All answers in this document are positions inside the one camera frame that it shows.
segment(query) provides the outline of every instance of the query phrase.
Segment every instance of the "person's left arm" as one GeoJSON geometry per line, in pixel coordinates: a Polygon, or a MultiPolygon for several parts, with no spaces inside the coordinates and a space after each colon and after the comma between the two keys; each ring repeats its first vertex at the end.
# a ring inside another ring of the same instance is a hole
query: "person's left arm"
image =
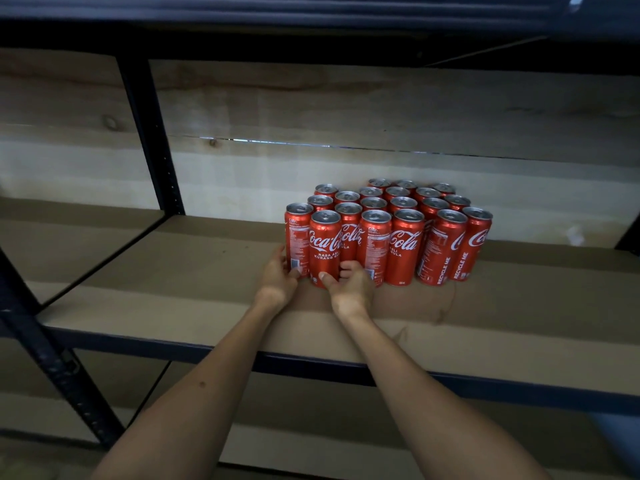
{"type": "Polygon", "coordinates": [[[140,414],[105,455],[92,480],[211,478],[262,336],[298,286],[298,270],[286,274],[283,265],[281,246],[265,266],[253,304],[240,322],[140,414]]]}

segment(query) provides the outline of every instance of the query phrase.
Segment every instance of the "hand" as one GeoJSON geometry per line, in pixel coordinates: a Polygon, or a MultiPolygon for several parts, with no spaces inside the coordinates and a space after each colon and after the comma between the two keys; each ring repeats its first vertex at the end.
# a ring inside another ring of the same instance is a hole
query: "hand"
{"type": "Polygon", "coordinates": [[[254,305],[267,305],[274,308],[274,313],[283,309],[296,292],[300,270],[285,271],[286,258],[282,255],[284,246],[278,246],[264,265],[262,276],[258,282],[258,291],[253,299],[254,305]]]}
{"type": "Polygon", "coordinates": [[[342,323],[350,319],[369,318],[375,286],[357,261],[340,263],[340,282],[329,273],[320,273],[324,287],[331,294],[333,313],[342,323]]]}

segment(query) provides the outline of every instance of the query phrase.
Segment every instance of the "coca-cola can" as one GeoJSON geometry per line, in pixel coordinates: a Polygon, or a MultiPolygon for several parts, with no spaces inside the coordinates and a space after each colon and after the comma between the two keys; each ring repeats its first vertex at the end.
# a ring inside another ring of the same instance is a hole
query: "coca-cola can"
{"type": "Polygon", "coordinates": [[[377,187],[363,187],[359,190],[360,198],[382,197],[385,191],[377,187]]]}
{"type": "Polygon", "coordinates": [[[462,197],[462,195],[445,195],[444,200],[449,202],[450,208],[459,212],[462,212],[462,209],[471,205],[471,201],[467,197],[462,197]]]}
{"type": "Polygon", "coordinates": [[[340,261],[354,261],[358,253],[358,236],[360,234],[360,215],[362,206],[354,202],[339,203],[335,211],[340,214],[342,224],[342,243],[340,245],[340,261]]]}
{"type": "Polygon", "coordinates": [[[418,279],[422,283],[441,286],[447,281],[447,271],[458,255],[467,221],[467,216],[457,210],[438,211],[418,265],[418,279]]]}
{"type": "Polygon", "coordinates": [[[449,278],[455,281],[468,279],[493,220],[491,212],[477,207],[465,207],[462,213],[468,217],[469,221],[458,256],[450,266],[449,278]]]}
{"type": "Polygon", "coordinates": [[[307,203],[314,206],[316,212],[320,210],[333,210],[333,199],[327,195],[311,195],[307,203]]]}
{"type": "Polygon", "coordinates": [[[424,246],[427,243],[427,236],[429,235],[431,224],[433,224],[433,220],[436,218],[438,211],[448,208],[449,202],[441,198],[426,197],[420,201],[418,210],[420,210],[420,212],[424,215],[424,230],[422,231],[419,256],[422,256],[424,254],[424,246]]]}
{"type": "Polygon", "coordinates": [[[386,210],[387,201],[380,197],[366,197],[360,201],[363,210],[386,210]]]}
{"type": "Polygon", "coordinates": [[[431,187],[432,189],[436,189],[443,195],[451,195],[456,193],[456,188],[451,184],[443,184],[442,182],[439,184],[429,184],[427,187],[431,187]]]}
{"type": "Polygon", "coordinates": [[[402,187],[388,187],[385,189],[385,199],[391,202],[394,197],[409,197],[411,192],[402,187]]]}
{"type": "Polygon", "coordinates": [[[372,178],[367,182],[368,187],[375,187],[380,190],[384,190],[391,186],[391,182],[386,178],[372,178]]]}
{"type": "Polygon", "coordinates": [[[334,210],[319,210],[311,215],[309,224],[309,277],[324,288],[319,274],[323,271],[340,279],[340,214],[334,210]]]}
{"type": "Polygon", "coordinates": [[[417,209],[418,201],[411,197],[393,197],[389,202],[389,214],[395,215],[396,210],[417,209]]]}
{"type": "Polygon", "coordinates": [[[426,197],[442,198],[444,197],[444,193],[440,192],[439,190],[432,189],[431,187],[420,187],[415,190],[416,200],[422,200],[426,197]]]}
{"type": "Polygon", "coordinates": [[[396,180],[393,185],[395,187],[402,187],[404,189],[409,190],[409,197],[415,197],[415,191],[418,188],[418,185],[412,181],[412,180],[407,180],[407,179],[402,179],[402,180],[396,180]]]}
{"type": "Polygon", "coordinates": [[[415,273],[424,229],[424,216],[419,210],[397,210],[392,221],[389,257],[385,282],[393,286],[407,286],[415,273]]]}
{"type": "Polygon", "coordinates": [[[314,195],[326,195],[327,197],[335,198],[338,193],[338,187],[333,184],[320,184],[316,187],[314,195]]]}
{"type": "Polygon", "coordinates": [[[357,192],[352,192],[350,190],[343,190],[341,192],[336,193],[333,201],[336,205],[339,203],[345,202],[358,202],[360,200],[360,194],[357,192]]]}
{"type": "Polygon", "coordinates": [[[376,286],[385,280],[391,214],[384,210],[365,210],[360,218],[358,234],[358,261],[376,286]]]}
{"type": "Polygon", "coordinates": [[[308,203],[290,203],[284,213],[287,268],[300,268],[300,276],[309,275],[309,222],[314,208],[308,203]]]}

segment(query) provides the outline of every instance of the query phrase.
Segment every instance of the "red can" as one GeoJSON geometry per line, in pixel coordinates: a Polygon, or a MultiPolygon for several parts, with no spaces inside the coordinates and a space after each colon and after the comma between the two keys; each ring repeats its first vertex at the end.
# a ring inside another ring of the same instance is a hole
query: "red can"
{"type": "Polygon", "coordinates": [[[409,197],[411,192],[402,187],[389,187],[385,190],[385,199],[387,202],[391,202],[394,197],[409,197]]]}
{"type": "Polygon", "coordinates": [[[314,208],[308,203],[290,203],[284,213],[287,268],[300,268],[300,276],[309,275],[309,222],[314,208]]]}
{"type": "Polygon", "coordinates": [[[386,210],[387,201],[380,197],[366,197],[360,201],[363,210],[386,210]]]}
{"type": "Polygon", "coordinates": [[[367,182],[368,187],[375,187],[380,190],[384,190],[387,187],[391,186],[391,182],[389,182],[386,178],[372,178],[367,182]]]}
{"type": "Polygon", "coordinates": [[[417,209],[418,201],[411,197],[393,197],[389,202],[389,214],[395,215],[396,210],[417,209]]]}
{"type": "Polygon", "coordinates": [[[396,211],[392,221],[389,257],[385,282],[393,286],[407,286],[415,274],[424,229],[424,216],[419,210],[396,211]]]}
{"type": "Polygon", "coordinates": [[[326,195],[327,197],[335,198],[338,193],[338,187],[333,184],[320,184],[316,187],[314,195],[326,195]]]}
{"type": "Polygon", "coordinates": [[[360,215],[362,206],[355,202],[339,203],[335,211],[340,214],[342,224],[342,243],[340,244],[340,261],[354,261],[358,253],[358,236],[360,235],[360,215]]]}
{"type": "Polygon", "coordinates": [[[493,220],[491,212],[477,207],[465,207],[462,209],[462,213],[468,217],[469,222],[458,256],[452,262],[449,271],[449,278],[455,281],[468,279],[480,252],[480,246],[484,244],[493,220]]]}
{"type": "Polygon", "coordinates": [[[333,201],[336,203],[336,205],[339,203],[345,203],[345,202],[357,203],[359,200],[360,200],[360,194],[357,192],[352,192],[350,190],[343,190],[341,192],[338,192],[333,198],[333,201]]]}
{"type": "Polygon", "coordinates": [[[311,215],[309,224],[309,276],[318,288],[324,288],[318,275],[323,271],[340,279],[340,214],[334,210],[319,210],[311,215]]]}
{"type": "Polygon", "coordinates": [[[311,195],[307,203],[314,206],[314,210],[333,210],[333,199],[327,195],[311,195]]]}
{"type": "Polygon", "coordinates": [[[441,198],[427,197],[422,199],[422,201],[420,202],[418,210],[420,210],[420,212],[424,215],[424,230],[422,231],[420,254],[418,254],[418,256],[422,257],[422,255],[424,254],[424,246],[427,243],[427,236],[429,235],[431,224],[433,224],[433,220],[436,218],[438,211],[448,208],[449,202],[441,198]]]}
{"type": "Polygon", "coordinates": [[[418,265],[418,279],[426,285],[441,286],[465,237],[468,218],[457,210],[439,210],[426,238],[424,254],[418,265]]]}
{"type": "Polygon", "coordinates": [[[445,195],[444,200],[449,202],[450,208],[459,212],[462,212],[462,209],[471,205],[471,201],[467,197],[462,197],[462,195],[445,195]]]}
{"type": "Polygon", "coordinates": [[[415,199],[420,201],[426,197],[443,198],[444,193],[439,190],[432,189],[431,187],[420,187],[415,190],[415,199]]]}
{"type": "Polygon", "coordinates": [[[407,179],[396,180],[393,185],[395,187],[402,187],[409,190],[409,197],[415,198],[415,191],[417,190],[418,185],[416,185],[414,181],[407,179]]]}
{"type": "Polygon", "coordinates": [[[438,192],[442,193],[443,195],[451,195],[451,194],[456,193],[456,188],[453,185],[450,185],[450,184],[443,184],[443,183],[429,184],[429,185],[427,185],[427,187],[431,187],[432,189],[436,189],[438,192]]]}
{"type": "Polygon", "coordinates": [[[365,210],[360,218],[358,261],[376,286],[382,285],[387,268],[391,214],[384,210],[365,210]]]}
{"type": "Polygon", "coordinates": [[[377,187],[363,187],[359,190],[361,199],[367,197],[382,197],[384,192],[384,190],[377,187]]]}

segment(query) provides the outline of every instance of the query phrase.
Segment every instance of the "person's right arm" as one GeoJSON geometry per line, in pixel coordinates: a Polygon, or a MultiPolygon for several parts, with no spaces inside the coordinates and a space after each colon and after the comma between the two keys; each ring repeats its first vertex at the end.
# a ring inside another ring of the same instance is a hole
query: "person's right arm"
{"type": "Polygon", "coordinates": [[[505,430],[430,377],[379,329],[369,317],[373,282],[356,261],[341,266],[340,282],[328,273],[320,279],[425,478],[548,480],[505,430]]]}

